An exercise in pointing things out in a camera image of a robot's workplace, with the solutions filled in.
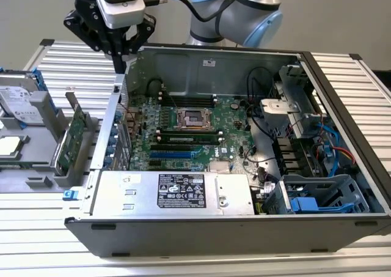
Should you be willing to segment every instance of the cpu socket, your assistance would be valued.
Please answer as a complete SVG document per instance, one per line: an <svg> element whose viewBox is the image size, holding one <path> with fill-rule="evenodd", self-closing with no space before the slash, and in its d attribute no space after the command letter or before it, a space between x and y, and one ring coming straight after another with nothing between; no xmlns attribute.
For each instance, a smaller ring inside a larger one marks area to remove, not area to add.
<svg viewBox="0 0 391 277"><path fill-rule="evenodd" d="M213 130L211 112L208 109L180 108L177 109L177 125L181 130L203 131Z"/></svg>

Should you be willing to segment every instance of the green circuit board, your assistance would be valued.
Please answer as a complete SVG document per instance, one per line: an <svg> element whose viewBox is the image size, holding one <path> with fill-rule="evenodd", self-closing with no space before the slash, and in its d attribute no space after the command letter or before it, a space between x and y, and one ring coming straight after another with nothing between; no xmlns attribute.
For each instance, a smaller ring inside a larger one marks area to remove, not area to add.
<svg viewBox="0 0 391 277"><path fill-rule="evenodd" d="M212 161L229 161L232 174L244 174L243 156L239 155L239 148L242 146L246 152L253 144L251 131L245 130L246 109L239 107L232 109L231 105L239 105L240 100L233 97L219 97L214 108L208 108L210 112L210 124L213 130L223 131L223 141L218 145L192 145L195 153L192 159L155 159L150 158L151 146L158 145L156 140L156 129L161 128L162 114L169 116L168 128L172 129L175 124L177 109L174 107L162 107L154 98L135 96L131 98L130 107L139 110L134 114L137 125L147 125L139 134L138 129L131 132L132 154L130 170L140 171L207 171Z"/></svg>
<svg viewBox="0 0 391 277"><path fill-rule="evenodd" d="M64 172L68 172L69 167L76 161L79 155L85 126L86 118L80 106L78 106L69 129L65 132L64 144L60 149L58 163Z"/></svg>

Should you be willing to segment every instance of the motherboard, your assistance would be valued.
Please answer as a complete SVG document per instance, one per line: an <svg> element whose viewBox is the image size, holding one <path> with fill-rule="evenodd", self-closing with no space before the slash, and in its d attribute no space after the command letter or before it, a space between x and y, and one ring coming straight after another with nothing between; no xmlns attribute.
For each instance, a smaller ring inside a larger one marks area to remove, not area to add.
<svg viewBox="0 0 391 277"><path fill-rule="evenodd" d="M254 144L240 97L131 97L130 170L251 174Z"/></svg>

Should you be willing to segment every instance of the hard disk label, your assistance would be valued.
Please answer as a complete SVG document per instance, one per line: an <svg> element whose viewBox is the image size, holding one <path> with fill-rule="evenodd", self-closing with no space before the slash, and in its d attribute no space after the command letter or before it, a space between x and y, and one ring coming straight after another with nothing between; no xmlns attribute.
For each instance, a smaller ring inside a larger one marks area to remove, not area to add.
<svg viewBox="0 0 391 277"><path fill-rule="evenodd" d="M31 94L18 86L0 86L0 104L8 114L26 124L42 124L38 109L30 104Z"/></svg>
<svg viewBox="0 0 391 277"><path fill-rule="evenodd" d="M163 209L206 208L203 174L160 174L158 206Z"/></svg>

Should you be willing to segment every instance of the white wall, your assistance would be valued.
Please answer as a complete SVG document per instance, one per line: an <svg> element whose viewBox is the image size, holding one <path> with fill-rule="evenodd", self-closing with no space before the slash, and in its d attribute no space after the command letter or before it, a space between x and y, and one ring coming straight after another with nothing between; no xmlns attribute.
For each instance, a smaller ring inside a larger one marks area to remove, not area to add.
<svg viewBox="0 0 391 277"><path fill-rule="evenodd" d="M282 0L285 19L268 48L359 53L372 68L391 68L389 0ZM0 0L0 66L21 68L43 38L77 40L62 25L73 0ZM183 43L190 12L171 0L150 9L154 42Z"/></svg>

